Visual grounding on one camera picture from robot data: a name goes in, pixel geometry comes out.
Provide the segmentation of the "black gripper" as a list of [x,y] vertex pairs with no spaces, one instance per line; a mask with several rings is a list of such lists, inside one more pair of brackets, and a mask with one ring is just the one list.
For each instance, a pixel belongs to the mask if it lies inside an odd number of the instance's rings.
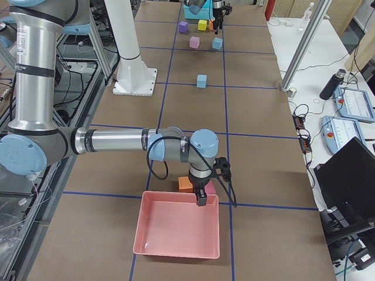
[[209,168],[207,172],[208,175],[203,177],[192,174],[193,192],[196,194],[197,206],[199,207],[207,204],[207,194],[204,187],[209,180],[217,179],[226,193],[231,190],[230,163],[225,157],[215,158],[213,167]]
[[214,32],[218,32],[221,29],[221,18],[231,14],[233,7],[230,4],[225,3],[213,3],[213,16],[214,20]]

